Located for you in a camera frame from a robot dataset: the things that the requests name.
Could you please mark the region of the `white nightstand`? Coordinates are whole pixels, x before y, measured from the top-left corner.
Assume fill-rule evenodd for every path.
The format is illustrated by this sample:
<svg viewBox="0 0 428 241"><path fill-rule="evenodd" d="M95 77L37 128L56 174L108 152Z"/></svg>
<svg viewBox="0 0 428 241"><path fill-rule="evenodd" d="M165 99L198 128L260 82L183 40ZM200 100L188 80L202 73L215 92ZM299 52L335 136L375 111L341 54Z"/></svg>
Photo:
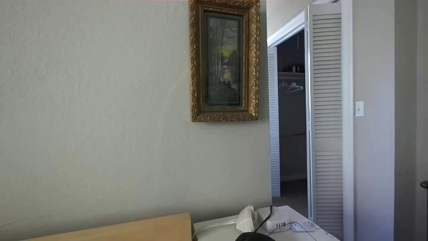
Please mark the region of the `white nightstand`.
<svg viewBox="0 0 428 241"><path fill-rule="evenodd" d="M260 232L271 236L274 241L339 241L337 236L323 230L321 226L307 219L287 204L282 206L266 206L254 208L256 214L255 230L251 232ZM236 215L228 215L223 218L215 218L208 220L196 222L193 224L193 241L235 241L235 238L243 232L236 228ZM306 232L295 232L291 230L290 223L275 231L266 231L263 223L271 215L287 215L291 222L309 222L315 230Z"/></svg>

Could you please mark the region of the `gold framed landscape painting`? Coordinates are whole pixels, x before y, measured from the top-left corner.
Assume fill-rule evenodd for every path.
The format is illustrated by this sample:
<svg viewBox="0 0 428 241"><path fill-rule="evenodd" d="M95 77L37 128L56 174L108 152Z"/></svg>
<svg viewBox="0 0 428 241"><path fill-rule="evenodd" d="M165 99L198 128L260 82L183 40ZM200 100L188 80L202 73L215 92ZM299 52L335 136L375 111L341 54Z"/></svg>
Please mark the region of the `gold framed landscape painting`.
<svg viewBox="0 0 428 241"><path fill-rule="evenodd" d="M188 0L192 121L258 119L260 0Z"/></svg>

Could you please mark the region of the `white alarm clock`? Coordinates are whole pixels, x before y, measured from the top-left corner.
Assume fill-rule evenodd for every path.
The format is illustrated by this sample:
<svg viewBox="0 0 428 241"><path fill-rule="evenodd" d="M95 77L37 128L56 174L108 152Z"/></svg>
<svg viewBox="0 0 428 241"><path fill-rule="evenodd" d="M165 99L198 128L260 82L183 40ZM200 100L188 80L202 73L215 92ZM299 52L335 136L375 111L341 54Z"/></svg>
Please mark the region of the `white alarm clock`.
<svg viewBox="0 0 428 241"><path fill-rule="evenodd" d="M275 231L290 223L290 218L287 215L271 215L264 223L263 228L266 231Z"/></svg>

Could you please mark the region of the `white tissue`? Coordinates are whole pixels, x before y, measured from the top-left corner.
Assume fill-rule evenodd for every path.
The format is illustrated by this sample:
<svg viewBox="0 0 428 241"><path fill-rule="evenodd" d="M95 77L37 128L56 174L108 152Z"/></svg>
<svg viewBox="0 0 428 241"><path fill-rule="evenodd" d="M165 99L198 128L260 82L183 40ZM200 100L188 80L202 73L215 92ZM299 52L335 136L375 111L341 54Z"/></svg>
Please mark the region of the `white tissue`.
<svg viewBox="0 0 428 241"><path fill-rule="evenodd" d="M238 230L246 232L246 231L254 231L255 230L255 219L256 214L255 210L251 204L247 204L243 207L236 219L235 219L235 226Z"/></svg>

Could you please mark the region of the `black round lamp base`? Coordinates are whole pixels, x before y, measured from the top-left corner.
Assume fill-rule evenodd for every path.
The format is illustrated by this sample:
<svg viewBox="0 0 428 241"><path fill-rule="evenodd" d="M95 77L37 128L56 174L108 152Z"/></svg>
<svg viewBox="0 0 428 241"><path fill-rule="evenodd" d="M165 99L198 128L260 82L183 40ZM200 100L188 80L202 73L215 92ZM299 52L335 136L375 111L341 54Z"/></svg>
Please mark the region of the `black round lamp base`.
<svg viewBox="0 0 428 241"><path fill-rule="evenodd" d="M235 241L274 241L271 236L260 232L240 232Z"/></svg>

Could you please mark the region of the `wooden headboard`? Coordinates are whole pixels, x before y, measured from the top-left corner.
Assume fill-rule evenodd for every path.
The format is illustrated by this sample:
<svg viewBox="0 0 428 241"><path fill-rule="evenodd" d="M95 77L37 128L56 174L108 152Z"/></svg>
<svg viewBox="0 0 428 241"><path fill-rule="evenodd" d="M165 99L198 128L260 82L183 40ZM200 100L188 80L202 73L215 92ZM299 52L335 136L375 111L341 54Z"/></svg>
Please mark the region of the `wooden headboard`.
<svg viewBox="0 0 428 241"><path fill-rule="evenodd" d="M108 224L26 241L192 241L188 212Z"/></svg>

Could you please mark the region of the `white light switch plate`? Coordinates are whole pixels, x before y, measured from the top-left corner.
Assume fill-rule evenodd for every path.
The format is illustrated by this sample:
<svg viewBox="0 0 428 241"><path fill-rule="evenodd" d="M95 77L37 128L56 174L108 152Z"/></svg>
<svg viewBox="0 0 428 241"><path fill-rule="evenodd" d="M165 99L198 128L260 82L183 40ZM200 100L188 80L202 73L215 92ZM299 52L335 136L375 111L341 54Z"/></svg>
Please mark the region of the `white light switch plate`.
<svg viewBox="0 0 428 241"><path fill-rule="evenodd" d="M354 104L354 112L355 112L355 116L357 116L357 117L363 116L363 101L362 101L362 100L355 101L355 104Z"/></svg>

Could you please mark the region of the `white paper card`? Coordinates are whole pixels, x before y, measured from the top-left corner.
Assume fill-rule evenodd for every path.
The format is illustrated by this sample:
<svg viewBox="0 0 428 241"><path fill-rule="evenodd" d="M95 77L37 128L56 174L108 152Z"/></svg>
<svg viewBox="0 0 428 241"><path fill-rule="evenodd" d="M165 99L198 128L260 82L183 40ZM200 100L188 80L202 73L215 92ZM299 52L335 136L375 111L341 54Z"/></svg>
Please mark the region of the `white paper card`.
<svg viewBox="0 0 428 241"><path fill-rule="evenodd" d="M291 222L290 227L295 232L314 231L315 227L309 222Z"/></svg>

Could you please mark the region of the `white louvered closet door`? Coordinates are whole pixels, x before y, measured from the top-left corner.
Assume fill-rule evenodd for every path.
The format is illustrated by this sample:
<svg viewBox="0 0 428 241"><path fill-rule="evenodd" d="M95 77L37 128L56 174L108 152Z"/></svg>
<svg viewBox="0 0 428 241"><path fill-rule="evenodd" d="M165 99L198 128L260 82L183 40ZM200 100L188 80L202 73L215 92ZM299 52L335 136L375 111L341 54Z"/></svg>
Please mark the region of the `white louvered closet door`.
<svg viewBox="0 0 428 241"><path fill-rule="evenodd" d="M343 214L343 16L341 0L307 8L313 219L337 239Z"/></svg>

